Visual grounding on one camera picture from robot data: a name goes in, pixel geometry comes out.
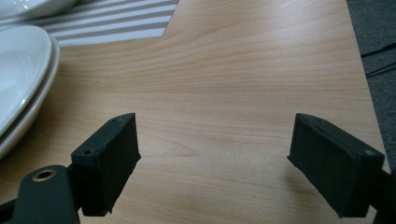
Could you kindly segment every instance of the white plate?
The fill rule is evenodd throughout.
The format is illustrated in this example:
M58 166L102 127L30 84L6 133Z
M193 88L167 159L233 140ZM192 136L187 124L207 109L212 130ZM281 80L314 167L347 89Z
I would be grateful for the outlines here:
M0 33L0 136L37 90L51 51L50 36L39 27L19 26Z
M45 17L69 9L78 0L0 0L0 18Z
M17 143L23 135L29 130L33 121L38 115L38 111L50 90L56 72L59 66L61 52L55 38L51 37L52 57L49 63L49 69L44 76L43 82L38 87L30 103L21 112L14 123L8 130L0 136L0 159L3 158Z

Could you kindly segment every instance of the gray carpet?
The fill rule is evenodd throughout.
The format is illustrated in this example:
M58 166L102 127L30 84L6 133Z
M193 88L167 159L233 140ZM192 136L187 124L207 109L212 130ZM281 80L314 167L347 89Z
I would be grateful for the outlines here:
M362 56L396 43L396 0L347 0L347 4ZM395 169L396 48L362 57L362 62L389 164Z

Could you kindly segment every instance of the striped cloth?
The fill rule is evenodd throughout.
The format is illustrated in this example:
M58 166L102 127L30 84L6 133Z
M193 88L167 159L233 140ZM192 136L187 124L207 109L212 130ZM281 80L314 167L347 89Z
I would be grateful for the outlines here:
M40 26L61 47L162 36L178 0L85 0L62 15L0 21L0 30Z

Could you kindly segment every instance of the wooden tabletop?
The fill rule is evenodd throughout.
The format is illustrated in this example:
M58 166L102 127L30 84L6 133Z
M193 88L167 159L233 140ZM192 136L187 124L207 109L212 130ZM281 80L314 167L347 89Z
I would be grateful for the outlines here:
M298 112L384 152L345 0L180 0L162 37L62 49L37 121L0 161L0 203L130 112L142 160L113 214L82 223L373 221L339 219L286 158Z

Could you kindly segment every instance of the wood grain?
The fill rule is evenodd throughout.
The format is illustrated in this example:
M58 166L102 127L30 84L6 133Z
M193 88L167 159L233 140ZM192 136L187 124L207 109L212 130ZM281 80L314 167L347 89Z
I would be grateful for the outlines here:
M142 160L114 213L82 223L373 221L339 219L286 159L297 112L384 152L344 0L180 0L161 38L62 49L34 127L0 161L0 203L129 112Z

